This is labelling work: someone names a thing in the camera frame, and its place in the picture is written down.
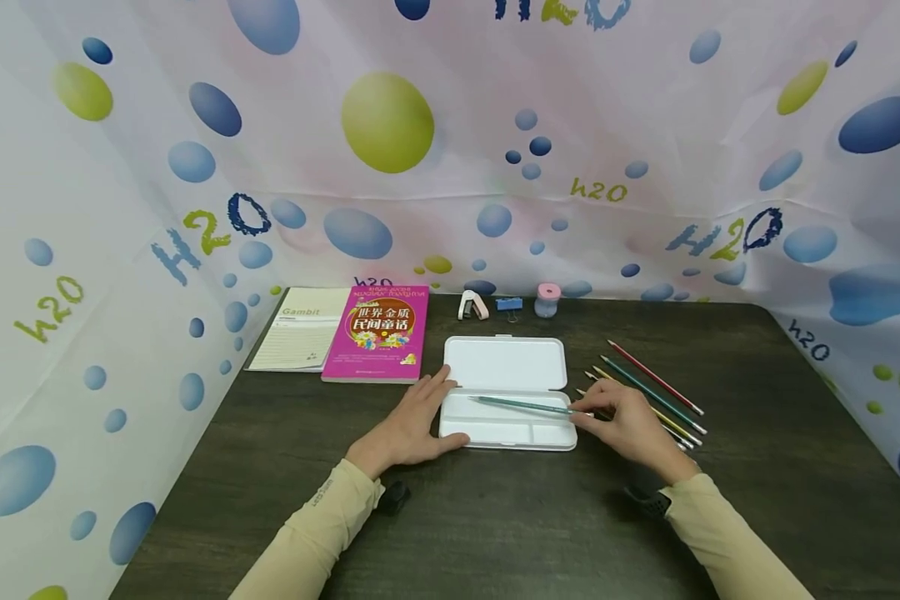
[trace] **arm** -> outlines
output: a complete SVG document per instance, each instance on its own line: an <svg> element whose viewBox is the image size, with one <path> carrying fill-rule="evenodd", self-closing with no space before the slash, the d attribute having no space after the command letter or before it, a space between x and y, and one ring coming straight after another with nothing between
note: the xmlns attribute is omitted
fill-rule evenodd
<svg viewBox="0 0 900 600"><path fill-rule="evenodd" d="M330 569L357 536L384 493L380 475L393 465L416 465L467 446L462 433L432 437L430 424L457 386L450 367L414 383L393 412L350 447L300 510L291 514L250 568L231 600L312 600Z"/></svg>
<svg viewBox="0 0 900 600"><path fill-rule="evenodd" d="M612 379L601 379L570 408L614 412L610 422L582 412L570 419L624 458L651 468L667 483L662 490L671 500L667 520L707 569L722 600L812 600L713 481L677 448L643 394Z"/></svg>

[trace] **dark wooden table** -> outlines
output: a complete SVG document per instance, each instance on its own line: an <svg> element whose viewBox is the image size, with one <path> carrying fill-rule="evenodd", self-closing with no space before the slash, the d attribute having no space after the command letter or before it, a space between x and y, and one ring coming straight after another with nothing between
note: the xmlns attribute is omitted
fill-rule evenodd
<svg viewBox="0 0 900 600"><path fill-rule="evenodd" d="M694 457L817 599L900 598L900 481L762 309L564 299L551 321L526 303L508 323L458 322L457 304L431 299L425 373L450 335L557 337L574 397L612 337L707 411ZM226 598L402 392L242 372L113 597ZM568 453L464 449L388 478L412 499L370 517L324 598L715 598L669 526L623 497L626 462L587 434Z"/></svg>

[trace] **beige long sleeve shirt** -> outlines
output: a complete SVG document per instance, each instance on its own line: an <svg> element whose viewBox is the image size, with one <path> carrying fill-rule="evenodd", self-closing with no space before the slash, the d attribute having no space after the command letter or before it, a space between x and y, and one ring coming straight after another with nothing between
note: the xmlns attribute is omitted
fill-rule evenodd
<svg viewBox="0 0 900 600"><path fill-rule="evenodd" d="M294 512L231 600L315 600L337 558L360 532L384 487L341 461ZM707 569L722 600L813 600L723 498L708 475L665 487L667 519Z"/></svg>

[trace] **notebook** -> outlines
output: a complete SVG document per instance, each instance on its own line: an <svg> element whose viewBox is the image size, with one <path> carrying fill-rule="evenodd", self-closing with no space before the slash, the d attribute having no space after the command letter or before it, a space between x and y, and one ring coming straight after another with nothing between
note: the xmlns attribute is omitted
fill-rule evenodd
<svg viewBox="0 0 900 600"><path fill-rule="evenodd" d="M429 299L426 285L353 287L323 368L323 381L417 381Z"/></svg>
<svg viewBox="0 0 900 600"><path fill-rule="evenodd" d="M349 295L349 288L289 288L244 370L322 371Z"/></svg>

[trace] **hand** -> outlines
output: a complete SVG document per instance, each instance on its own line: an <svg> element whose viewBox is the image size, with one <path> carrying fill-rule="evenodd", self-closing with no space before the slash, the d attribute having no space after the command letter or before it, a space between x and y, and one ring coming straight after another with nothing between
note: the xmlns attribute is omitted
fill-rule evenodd
<svg viewBox="0 0 900 600"><path fill-rule="evenodd" d="M457 382L448 379L450 367L444 365L436 375L425 375L414 383L391 414L370 432L354 442L347 453L347 460L370 479L393 465L416 465L432 461L451 450L470 443L465 433L447 437L430 435L430 424L437 410Z"/></svg>
<svg viewBox="0 0 900 600"><path fill-rule="evenodd" d="M653 469L667 485L700 473L697 463L660 426L647 399L632 387L612 379L600 379L570 408L581 411L570 416L578 428L601 438L624 458ZM595 409L608 409L613 420L602 422L583 414Z"/></svg>

